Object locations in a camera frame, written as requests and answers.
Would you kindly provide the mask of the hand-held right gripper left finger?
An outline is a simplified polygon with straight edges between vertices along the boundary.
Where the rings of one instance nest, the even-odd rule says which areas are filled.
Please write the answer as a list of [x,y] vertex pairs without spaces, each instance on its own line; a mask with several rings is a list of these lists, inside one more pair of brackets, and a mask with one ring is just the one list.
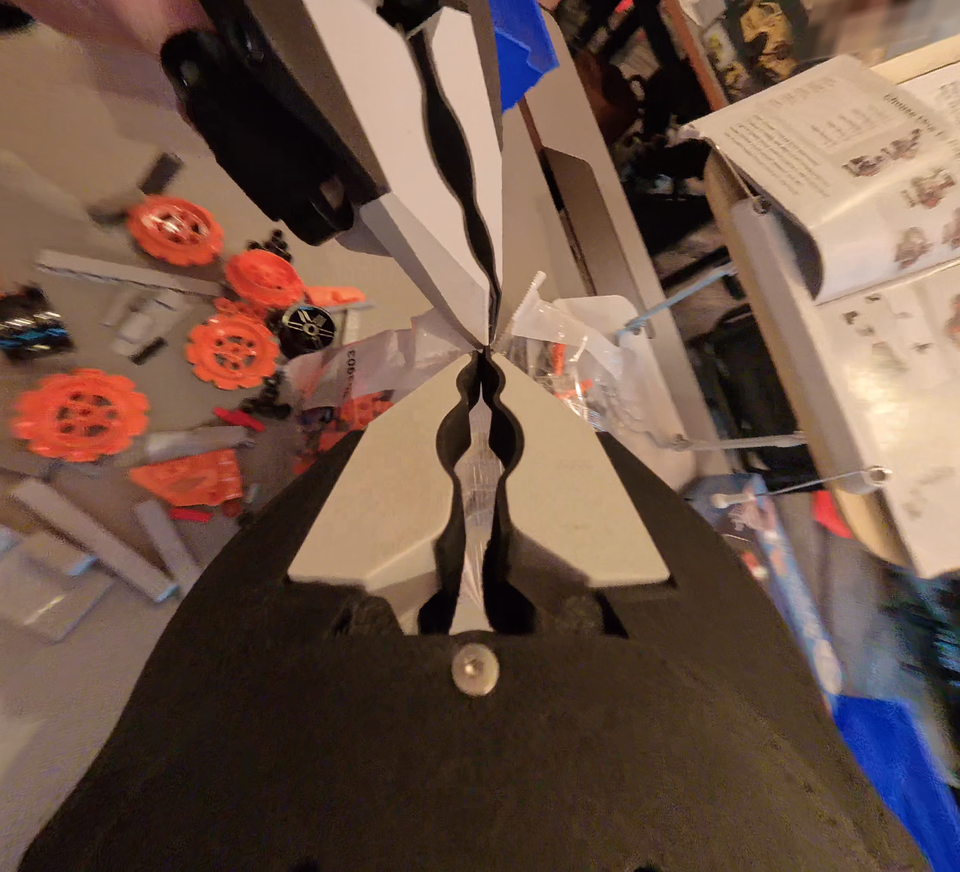
[[472,442],[479,355],[409,393],[359,436],[295,554],[297,582],[458,595],[466,549],[455,468]]

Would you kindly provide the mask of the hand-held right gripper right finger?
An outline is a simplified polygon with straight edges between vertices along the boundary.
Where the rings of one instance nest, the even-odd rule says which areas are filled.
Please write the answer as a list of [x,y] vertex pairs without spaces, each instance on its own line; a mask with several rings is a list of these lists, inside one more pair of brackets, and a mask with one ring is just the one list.
[[668,566],[594,428],[500,354],[481,359],[480,376],[502,465],[488,550],[496,579],[665,583]]

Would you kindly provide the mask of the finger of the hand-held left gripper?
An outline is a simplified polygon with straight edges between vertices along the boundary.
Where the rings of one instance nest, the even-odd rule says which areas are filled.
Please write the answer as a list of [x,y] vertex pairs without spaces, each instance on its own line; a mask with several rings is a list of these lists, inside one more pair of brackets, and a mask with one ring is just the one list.
[[441,172],[431,126],[445,111],[431,63],[431,19],[411,33],[378,14],[378,0],[303,0],[385,181],[359,222],[447,323],[478,347],[481,274],[464,211]]
[[431,63],[444,110],[431,126],[440,171],[460,202],[467,252],[481,274],[480,322],[494,339],[503,279],[502,150],[470,15],[431,19]]

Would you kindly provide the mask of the blue plastic bin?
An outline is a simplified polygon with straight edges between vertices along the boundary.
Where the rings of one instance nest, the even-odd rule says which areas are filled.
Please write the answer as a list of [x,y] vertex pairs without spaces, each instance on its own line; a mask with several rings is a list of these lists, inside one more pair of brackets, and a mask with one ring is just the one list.
[[926,739],[902,702],[838,695],[834,722],[861,770],[934,871],[959,869],[959,812]]
[[537,0],[488,0],[494,27],[503,112],[559,65]]

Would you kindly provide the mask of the clear bag of orange parts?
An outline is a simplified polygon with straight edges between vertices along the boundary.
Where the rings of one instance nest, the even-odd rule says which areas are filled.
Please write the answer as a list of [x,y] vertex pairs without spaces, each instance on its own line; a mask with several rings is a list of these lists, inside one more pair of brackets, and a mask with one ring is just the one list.
[[[304,459],[321,465],[324,479],[310,481],[318,490],[309,503],[303,503],[303,511],[316,514],[291,554],[285,579],[380,597],[389,602],[404,628],[419,634],[459,628],[521,631],[529,626],[595,631],[604,625],[601,594],[613,588],[561,583],[536,572],[515,586],[497,580],[489,552],[502,465],[489,444],[491,411],[481,389],[481,359],[488,353],[505,357],[589,423],[604,446],[617,443],[610,436],[615,424],[609,406],[617,403],[616,394],[630,367],[644,365],[633,351],[618,348],[594,324],[578,317],[573,303],[543,301],[539,293],[543,278],[539,274],[531,283],[490,351],[469,349],[431,312],[414,319],[406,330],[310,355],[289,367],[303,426]],[[289,566],[362,432],[445,366],[469,353],[479,355],[478,395],[470,412],[470,447],[455,468],[465,525],[459,594],[375,595],[360,587],[289,578]]]

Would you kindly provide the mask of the blue robot kit box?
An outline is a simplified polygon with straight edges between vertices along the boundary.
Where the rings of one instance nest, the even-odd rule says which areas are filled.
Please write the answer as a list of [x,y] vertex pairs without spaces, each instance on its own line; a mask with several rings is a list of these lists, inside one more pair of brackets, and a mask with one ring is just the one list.
[[762,478],[747,473],[706,477],[691,484],[684,498],[734,549],[774,602],[827,709],[835,713],[844,693],[842,665]]

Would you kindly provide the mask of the dark grey bent beam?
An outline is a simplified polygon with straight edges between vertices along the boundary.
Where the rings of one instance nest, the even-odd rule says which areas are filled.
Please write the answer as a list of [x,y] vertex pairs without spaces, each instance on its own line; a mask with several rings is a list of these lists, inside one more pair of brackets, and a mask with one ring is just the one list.
[[189,458],[254,443],[250,430],[241,426],[203,426],[189,431],[154,433],[143,444],[147,463]]

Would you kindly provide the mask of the black wheel hub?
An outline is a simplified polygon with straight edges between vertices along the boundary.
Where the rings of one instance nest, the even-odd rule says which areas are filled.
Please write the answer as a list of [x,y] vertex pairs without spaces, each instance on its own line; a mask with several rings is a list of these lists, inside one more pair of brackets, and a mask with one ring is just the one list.
[[276,335],[282,355],[290,361],[329,348],[337,327],[327,310],[302,302],[283,312]]
[[72,353],[75,344],[61,314],[38,286],[1,296],[1,352],[11,362]]

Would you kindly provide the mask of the orange wedge panel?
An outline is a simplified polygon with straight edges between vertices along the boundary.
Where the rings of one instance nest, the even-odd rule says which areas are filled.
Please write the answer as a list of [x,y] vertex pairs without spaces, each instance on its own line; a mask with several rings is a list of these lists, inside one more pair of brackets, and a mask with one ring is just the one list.
[[244,483],[233,448],[129,469],[128,479],[169,506],[221,506],[241,499]]

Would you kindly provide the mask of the white book stand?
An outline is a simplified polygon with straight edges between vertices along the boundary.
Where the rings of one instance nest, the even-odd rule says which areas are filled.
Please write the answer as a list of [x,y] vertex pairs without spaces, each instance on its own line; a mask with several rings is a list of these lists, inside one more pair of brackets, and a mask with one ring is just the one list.
[[[606,150],[590,162],[601,183],[618,181]],[[841,388],[841,367],[828,355],[826,327],[801,283],[795,261],[788,256],[786,233],[774,231],[773,219],[759,212],[757,200],[717,153],[706,162],[705,190],[818,471],[849,471],[862,459],[867,465],[902,472],[901,467],[882,460],[879,446],[866,443],[867,407],[855,403],[851,390]],[[908,534],[906,518],[894,515],[896,482],[892,478],[871,493],[837,489],[838,505],[855,537],[874,556],[907,566],[921,578],[957,571],[958,533],[941,522],[928,536],[920,535],[919,528]]]

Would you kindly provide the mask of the dark grey long bar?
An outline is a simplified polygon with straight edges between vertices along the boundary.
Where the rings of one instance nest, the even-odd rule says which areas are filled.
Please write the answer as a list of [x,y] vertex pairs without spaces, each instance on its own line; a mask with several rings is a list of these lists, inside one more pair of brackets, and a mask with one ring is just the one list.
[[33,264],[38,270],[49,274],[87,279],[98,283],[122,283],[142,289],[171,290],[210,299],[223,295],[223,287],[217,282],[48,249],[36,255]]

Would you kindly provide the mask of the grey flat bar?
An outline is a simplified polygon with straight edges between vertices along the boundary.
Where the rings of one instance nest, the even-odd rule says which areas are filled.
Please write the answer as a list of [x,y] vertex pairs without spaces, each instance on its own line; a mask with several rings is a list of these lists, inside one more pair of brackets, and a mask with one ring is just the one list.
[[121,541],[88,513],[39,479],[18,482],[8,495],[65,537],[93,554],[98,562],[149,601],[164,602],[178,590],[162,569]]

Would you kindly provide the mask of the black toy set box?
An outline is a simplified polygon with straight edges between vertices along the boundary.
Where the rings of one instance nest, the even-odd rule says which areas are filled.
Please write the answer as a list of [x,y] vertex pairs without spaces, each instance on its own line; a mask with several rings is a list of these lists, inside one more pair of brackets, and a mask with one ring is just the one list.
[[794,74],[794,31],[783,8],[769,0],[746,0],[739,18],[749,71],[766,85]]

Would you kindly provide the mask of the scattered orange gear wheels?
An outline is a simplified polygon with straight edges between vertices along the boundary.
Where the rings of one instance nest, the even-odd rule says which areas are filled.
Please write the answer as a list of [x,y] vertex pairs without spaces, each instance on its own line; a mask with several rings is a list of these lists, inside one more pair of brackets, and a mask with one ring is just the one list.
[[[263,250],[222,256],[224,233],[210,212],[185,199],[149,195],[128,208],[125,233],[117,242],[124,258],[91,254],[76,256],[129,266],[144,266],[194,277],[222,286],[222,296],[210,299],[171,290],[142,289],[122,283],[111,286],[113,305],[101,309],[104,333],[96,354],[123,360],[128,369],[150,360],[158,349],[177,344],[171,333],[190,317],[202,314],[185,334],[177,354],[199,382],[227,392],[259,392],[263,380],[289,362],[280,349],[277,328],[289,307],[306,302],[305,279],[282,258]],[[35,257],[30,262],[39,274]],[[337,338],[324,351],[344,340],[350,317],[370,306],[323,308],[332,316]],[[148,426],[148,412],[161,401],[178,406],[170,373],[156,391],[144,393],[128,375],[100,367],[78,366],[40,381],[14,405],[14,437],[41,457],[87,463],[119,455],[133,446]]]

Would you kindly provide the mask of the grey curved panel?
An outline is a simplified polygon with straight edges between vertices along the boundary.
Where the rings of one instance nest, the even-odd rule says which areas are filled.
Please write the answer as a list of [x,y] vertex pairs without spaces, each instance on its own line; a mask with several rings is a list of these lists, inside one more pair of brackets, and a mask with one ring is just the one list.
[[68,636],[114,585],[94,555],[41,530],[1,527],[1,621],[50,643]]

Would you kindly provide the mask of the open instruction booklet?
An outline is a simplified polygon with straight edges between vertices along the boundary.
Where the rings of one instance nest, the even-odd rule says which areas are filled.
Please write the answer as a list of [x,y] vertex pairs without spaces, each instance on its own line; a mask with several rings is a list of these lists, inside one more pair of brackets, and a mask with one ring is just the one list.
[[784,232],[881,460],[835,474],[958,533],[958,64],[894,85],[839,56],[690,123]]

